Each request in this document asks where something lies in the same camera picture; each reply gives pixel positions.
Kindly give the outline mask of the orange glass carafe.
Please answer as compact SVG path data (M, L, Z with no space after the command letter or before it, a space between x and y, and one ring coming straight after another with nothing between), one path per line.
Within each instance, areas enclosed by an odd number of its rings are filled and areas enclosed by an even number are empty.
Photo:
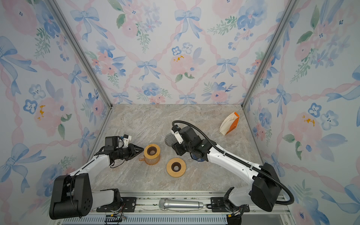
M155 153L154 155L149 155L148 153L144 153L144 155L139 158L139 161L143 161L148 165L155 165L160 161L160 154Z

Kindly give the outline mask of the grey glass dripper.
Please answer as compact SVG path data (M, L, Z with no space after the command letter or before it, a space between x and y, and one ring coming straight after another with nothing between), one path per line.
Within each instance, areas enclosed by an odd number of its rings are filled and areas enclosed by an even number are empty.
M169 147L173 147L177 143L177 139L173 134L168 134L165 137L165 144Z

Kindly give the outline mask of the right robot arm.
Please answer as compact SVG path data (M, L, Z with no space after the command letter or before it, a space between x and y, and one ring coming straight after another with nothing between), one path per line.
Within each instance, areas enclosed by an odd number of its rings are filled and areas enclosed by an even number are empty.
M191 126L173 128L165 137L165 144L177 155L189 153L193 160L214 163L240 177L247 186L230 187L223 197L229 212L239 212L244 205L254 204L271 212L276 204L281 187L274 168L244 160L222 148L216 142L201 138Z

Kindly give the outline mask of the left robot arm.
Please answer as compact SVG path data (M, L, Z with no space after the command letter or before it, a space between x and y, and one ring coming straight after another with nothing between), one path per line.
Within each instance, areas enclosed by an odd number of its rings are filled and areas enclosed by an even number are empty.
M125 148L104 146L86 165L71 174L57 177L53 183L49 217L52 220L82 218L103 206L113 212L121 211L124 201L117 188L94 191L91 182L115 160L129 161L143 151L144 148L131 143Z

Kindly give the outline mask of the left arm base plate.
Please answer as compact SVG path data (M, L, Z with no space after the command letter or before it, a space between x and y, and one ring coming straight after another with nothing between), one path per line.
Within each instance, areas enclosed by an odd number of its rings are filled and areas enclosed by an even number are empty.
M137 198L136 197L123 197L120 201L121 205L116 209L113 204L96 208L96 212L118 213L118 212L135 212Z

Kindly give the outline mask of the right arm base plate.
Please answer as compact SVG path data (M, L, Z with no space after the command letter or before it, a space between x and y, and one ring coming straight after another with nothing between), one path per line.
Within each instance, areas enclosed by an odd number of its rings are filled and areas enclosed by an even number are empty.
M248 205L245 206L235 206L229 200L224 201L223 197L211 197L211 203L209 203L206 207L207 209L212 210L212 212L227 212L233 213L244 208L244 212L250 212L250 208Z

